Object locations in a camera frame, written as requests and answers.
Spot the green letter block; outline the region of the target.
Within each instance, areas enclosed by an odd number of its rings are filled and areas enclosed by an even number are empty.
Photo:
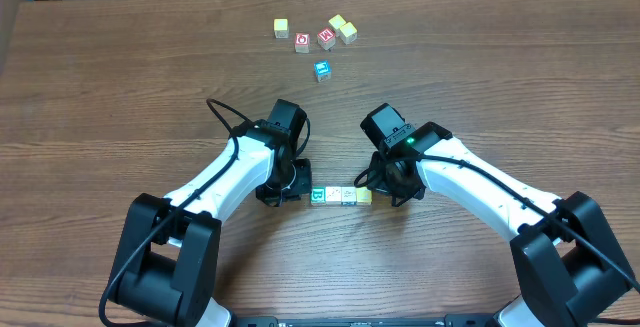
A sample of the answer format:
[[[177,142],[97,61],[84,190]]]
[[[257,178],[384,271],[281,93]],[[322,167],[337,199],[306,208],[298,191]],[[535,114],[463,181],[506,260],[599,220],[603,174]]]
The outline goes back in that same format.
[[[312,205],[325,205],[326,204],[326,188],[313,187],[310,193],[310,202]]]

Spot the plain white wooden block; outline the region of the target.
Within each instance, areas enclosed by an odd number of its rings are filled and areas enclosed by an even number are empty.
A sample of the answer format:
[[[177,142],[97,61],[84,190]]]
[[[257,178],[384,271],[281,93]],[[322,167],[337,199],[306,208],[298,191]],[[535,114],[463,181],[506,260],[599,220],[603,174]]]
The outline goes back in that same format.
[[[326,186],[325,201],[328,205],[340,205],[342,203],[342,188],[340,186]]]

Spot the white blue picture block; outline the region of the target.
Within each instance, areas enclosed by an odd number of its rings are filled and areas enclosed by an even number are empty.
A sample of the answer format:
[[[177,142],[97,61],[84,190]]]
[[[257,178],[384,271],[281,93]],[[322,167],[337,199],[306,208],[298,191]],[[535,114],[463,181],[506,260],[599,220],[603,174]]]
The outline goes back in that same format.
[[[342,205],[357,204],[357,189],[355,187],[345,186],[341,188],[341,204]]]

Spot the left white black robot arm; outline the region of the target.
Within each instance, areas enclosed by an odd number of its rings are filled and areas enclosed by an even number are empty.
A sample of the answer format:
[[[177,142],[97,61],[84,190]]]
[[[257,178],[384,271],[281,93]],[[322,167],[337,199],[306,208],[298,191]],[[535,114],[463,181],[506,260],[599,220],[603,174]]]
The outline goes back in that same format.
[[[270,115],[229,127],[221,154],[194,179],[164,197],[146,193],[130,205],[98,315],[109,326],[113,302],[143,316],[145,326],[234,326],[213,297],[221,230],[249,194],[270,207],[312,189],[297,104],[279,99]]]

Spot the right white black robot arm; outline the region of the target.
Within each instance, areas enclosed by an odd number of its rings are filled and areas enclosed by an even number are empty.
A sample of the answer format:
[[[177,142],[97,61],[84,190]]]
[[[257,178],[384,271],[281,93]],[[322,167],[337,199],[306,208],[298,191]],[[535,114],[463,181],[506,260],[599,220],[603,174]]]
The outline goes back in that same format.
[[[599,204],[530,187],[472,153],[449,130],[419,128],[384,103],[360,124],[375,152],[357,187],[399,207],[425,192],[472,213],[510,246],[519,296],[493,326],[586,326],[639,283]]]

